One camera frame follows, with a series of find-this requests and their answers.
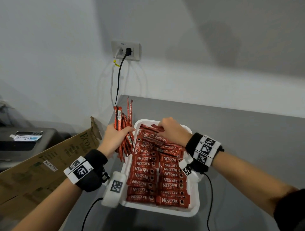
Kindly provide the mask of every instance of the white power cord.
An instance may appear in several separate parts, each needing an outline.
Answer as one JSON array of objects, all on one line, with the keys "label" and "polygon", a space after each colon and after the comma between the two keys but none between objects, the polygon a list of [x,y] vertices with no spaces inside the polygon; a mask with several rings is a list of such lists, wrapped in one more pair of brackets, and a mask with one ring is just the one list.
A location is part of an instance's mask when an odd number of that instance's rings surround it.
[{"label": "white power cord", "polygon": [[114,73],[114,67],[116,66],[116,60],[117,60],[117,56],[119,53],[123,52],[123,49],[121,47],[118,48],[115,57],[114,57],[114,61],[113,61],[113,66],[112,66],[112,72],[111,72],[111,87],[110,87],[110,97],[111,97],[111,103],[112,106],[114,107],[114,103],[113,103],[113,99],[112,99],[112,86],[113,86],[113,73]]}]

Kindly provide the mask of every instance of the white wall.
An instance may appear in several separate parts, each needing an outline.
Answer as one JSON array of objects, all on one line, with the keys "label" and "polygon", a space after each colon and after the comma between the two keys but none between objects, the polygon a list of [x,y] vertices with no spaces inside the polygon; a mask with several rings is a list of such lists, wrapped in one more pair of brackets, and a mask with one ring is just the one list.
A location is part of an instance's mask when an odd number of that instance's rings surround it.
[{"label": "white wall", "polygon": [[305,118],[301,6],[0,0],[0,96],[35,126],[79,132],[90,115],[107,124],[119,39],[142,45],[142,60],[123,64],[121,94]]}]

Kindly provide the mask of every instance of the left hand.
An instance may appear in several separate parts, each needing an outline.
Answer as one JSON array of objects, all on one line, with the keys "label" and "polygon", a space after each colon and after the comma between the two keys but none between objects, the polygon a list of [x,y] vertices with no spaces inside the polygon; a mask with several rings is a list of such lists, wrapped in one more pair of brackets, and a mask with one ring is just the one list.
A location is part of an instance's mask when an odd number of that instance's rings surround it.
[{"label": "left hand", "polygon": [[112,156],[113,152],[122,143],[124,137],[128,132],[135,131],[133,127],[125,127],[121,131],[114,129],[114,124],[109,124],[105,131],[104,138],[101,145],[97,148],[101,153],[103,153],[108,159]]}]

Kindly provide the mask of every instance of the forearm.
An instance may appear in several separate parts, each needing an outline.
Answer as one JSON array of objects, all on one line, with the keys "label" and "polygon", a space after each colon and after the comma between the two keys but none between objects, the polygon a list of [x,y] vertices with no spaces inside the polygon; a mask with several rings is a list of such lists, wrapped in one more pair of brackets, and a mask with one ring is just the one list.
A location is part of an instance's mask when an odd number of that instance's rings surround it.
[{"label": "forearm", "polygon": [[66,179],[30,214],[28,214],[13,231],[53,231],[59,230],[82,190]]},{"label": "forearm", "polygon": [[281,198],[298,190],[226,152],[219,152],[212,166],[242,194],[271,216]]}]

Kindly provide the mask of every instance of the black power cord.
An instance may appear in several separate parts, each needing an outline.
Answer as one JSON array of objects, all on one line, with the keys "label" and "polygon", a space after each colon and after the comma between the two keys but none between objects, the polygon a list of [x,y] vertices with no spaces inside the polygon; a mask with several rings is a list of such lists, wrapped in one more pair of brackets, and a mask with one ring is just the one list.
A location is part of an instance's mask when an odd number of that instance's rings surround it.
[{"label": "black power cord", "polygon": [[212,186],[212,182],[211,179],[209,178],[209,176],[207,174],[204,173],[204,175],[209,179],[210,185],[211,185],[211,205],[210,205],[210,210],[209,210],[209,215],[208,215],[208,219],[206,220],[206,225],[208,227],[208,231],[210,231],[209,228],[209,219],[210,219],[210,215],[211,215],[211,211],[212,211],[212,205],[213,205],[213,186]]},{"label": "black power cord", "polygon": [[131,55],[131,52],[132,52],[132,51],[131,51],[131,48],[127,48],[127,49],[126,49],[125,56],[124,56],[124,58],[122,59],[122,62],[121,62],[120,68],[119,68],[119,77],[118,77],[118,79],[117,79],[117,95],[119,94],[120,73],[121,73],[122,64],[123,64],[125,58],[126,58],[127,56],[130,56],[130,55]]},{"label": "black power cord", "polygon": [[90,207],[90,209],[88,210],[88,212],[87,212],[87,214],[86,214],[86,216],[85,216],[85,219],[84,219],[84,221],[83,221],[83,226],[81,227],[81,231],[84,230],[85,222],[86,222],[86,219],[87,219],[87,216],[88,216],[90,210],[92,209],[92,207],[94,206],[94,204],[95,204],[96,202],[101,201],[102,199],[104,199],[104,198],[103,198],[103,197],[100,197],[100,198],[96,199],[96,201],[93,202],[93,204],[91,205],[91,207]]}]

